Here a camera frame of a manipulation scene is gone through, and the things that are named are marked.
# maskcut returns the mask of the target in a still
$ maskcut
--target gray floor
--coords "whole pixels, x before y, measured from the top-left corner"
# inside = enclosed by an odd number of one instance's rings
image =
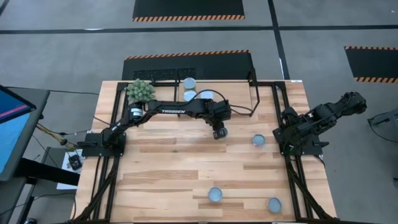
[[[281,26],[343,26],[397,24],[395,0],[276,0]],[[267,1],[244,0],[243,21],[131,22],[130,0],[10,0],[0,29],[92,29],[124,27],[269,26]],[[397,145],[375,136],[366,118],[397,107],[397,85],[358,83],[343,50],[345,45],[398,46],[398,30],[334,30],[281,32],[291,79],[303,80],[310,106],[337,101],[346,91],[359,91],[368,101],[361,115],[342,118],[321,136],[328,180],[337,214],[344,220],[396,223],[398,190]],[[261,79],[281,79],[272,31],[172,32],[139,34],[0,35],[0,82],[54,90],[99,92],[103,80],[120,80],[123,60],[130,55],[210,50],[250,50]],[[52,93],[42,124],[56,131],[91,126],[97,97]],[[377,128],[396,138],[388,126]],[[45,146],[58,146],[36,132]],[[82,140],[84,136],[72,138]],[[25,157],[43,154],[33,140]],[[29,216],[39,223],[69,218],[71,198],[42,198]]]

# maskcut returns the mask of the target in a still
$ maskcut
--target hazard stripe tape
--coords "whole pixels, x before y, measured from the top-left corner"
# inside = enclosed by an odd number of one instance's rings
[[[213,15],[213,16],[149,16],[135,17],[133,22],[165,22],[165,21],[204,21],[204,20],[236,20],[244,19],[244,15]]]
[[[222,51],[214,51],[214,52],[190,52],[190,53],[178,53],[178,54],[136,55],[136,56],[128,56],[125,58],[125,60],[141,59],[141,58],[182,57],[182,56],[192,56],[192,55],[240,54],[240,53],[249,53],[250,54],[250,50],[222,50]]]
[[[357,82],[398,83],[398,78],[354,77]]]
[[[345,46],[348,49],[363,49],[363,50],[398,50],[398,47],[361,47],[361,46]]]

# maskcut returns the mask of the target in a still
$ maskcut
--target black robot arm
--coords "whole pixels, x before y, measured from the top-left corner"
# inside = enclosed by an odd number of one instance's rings
[[[345,93],[337,103],[318,105],[305,114],[298,115],[293,108],[282,112],[284,121],[273,131],[278,143],[298,149],[311,135],[318,136],[332,128],[342,116],[360,114],[366,110],[366,100],[356,92]]]
[[[214,139],[223,138],[227,135],[223,121],[231,119],[231,107],[228,100],[221,102],[214,102],[211,99],[194,99],[189,102],[151,100],[148,102],[148,110],[145,114],[143,107],[143,102],[130,104],[124,111],[122,118],[113,127],[106,128],[101,132],[102,145],[113,144],[125,130],[144,124],[159,113],[186,114],[195,119],[204,119],[206,124],[213,128]]]

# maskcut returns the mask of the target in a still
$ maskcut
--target green plant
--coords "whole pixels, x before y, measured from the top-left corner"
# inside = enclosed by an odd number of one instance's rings
[[[139,78],[133,84],[127,86],[127,95],[129,96],[129,104],[138,101],[148,102],[155,99],[155,88],[149,83],[141,81]]]

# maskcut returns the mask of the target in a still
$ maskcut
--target wooden table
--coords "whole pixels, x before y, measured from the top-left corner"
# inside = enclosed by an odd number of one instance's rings
[[[256,92],[247,81],[225,82],[228,81],[198,81],[197,91],[214,89],[224,94],[231,104],[255,105]],[[117,83],[103,82],[96,117],[110,121]],[[298,113],[307,112],[303,83],[286,81],[286,86],[290,105]],[[155,90],[157,100],[173,100],[173,87],[156,87]],[[182,91],[178,94],[180,101],[182,94]],[[272,90],[262,86],[259,94],[261,102],[254,116],[233,113],[232,119],[225,122],[228,136],[223,141],[213,139],[211,127],[203,120],[178,118],[174,114],[158,114],[144,125],[128,129],[111,221],[294,221],[284,158],[272,135],[272,130],[278,126]],[[106,124],[93,121],[94,132],[106,127]],[[254,134],[265,135],[263,148],[252,145]],[[302,156],[302,161],[309,190],[325,211],[335,216],[325,168],[313,156]],[[76,193],[77,214],[90,201],[96,162],[96,157],[84,162]],[[207,199],[208,191],[214,186],[223,191],[220,203]],[[305,217],[302,195],[299,189],[297,192]],[[99,217],[104,217],[107,196],[105,193]],[[281,213],[268,211],[266,204],[271,197],[281,200]]]

